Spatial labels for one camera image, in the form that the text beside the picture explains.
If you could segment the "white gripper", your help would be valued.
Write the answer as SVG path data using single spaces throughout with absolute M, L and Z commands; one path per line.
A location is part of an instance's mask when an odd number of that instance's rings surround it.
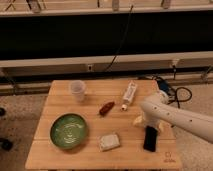
M 163 122 L 159 122 L 158 118 L 151 116 L 151 115 L 145 115 L 144 117 L 138 116 L 134 120 L 133 125 L 135 127 L 150 126 L 153 128 L 157 128 L 159 134 L 164 132 Z

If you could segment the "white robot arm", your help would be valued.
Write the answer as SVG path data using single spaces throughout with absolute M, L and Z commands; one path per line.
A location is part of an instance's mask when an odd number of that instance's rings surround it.
M 213 117 L 175 108 L 168 102 L 169 97 L 162 90 L 145 97 L 140 102 L 142 114 L 133 121 L 133 125 L 159 129 L 163 120 L 213 144 Z

